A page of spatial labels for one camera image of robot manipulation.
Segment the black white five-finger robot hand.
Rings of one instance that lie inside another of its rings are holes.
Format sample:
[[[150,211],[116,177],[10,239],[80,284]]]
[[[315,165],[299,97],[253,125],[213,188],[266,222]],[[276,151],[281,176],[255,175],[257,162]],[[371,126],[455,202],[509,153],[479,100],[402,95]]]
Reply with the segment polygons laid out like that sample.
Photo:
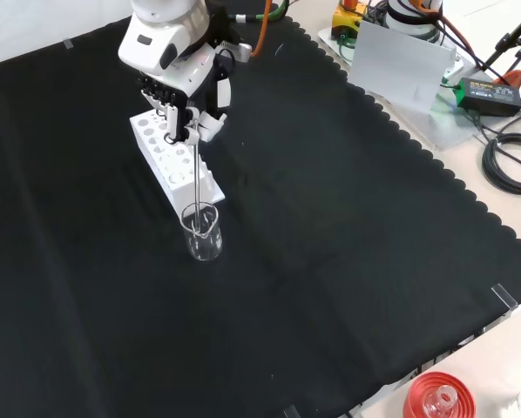
[[[118,56],[141,73],[140,91],[165,118],[168,144],[209,143],[217,136],[227,118],[231,84],[212,45],[194,48],[184,25],[154,25],[133,15]]]

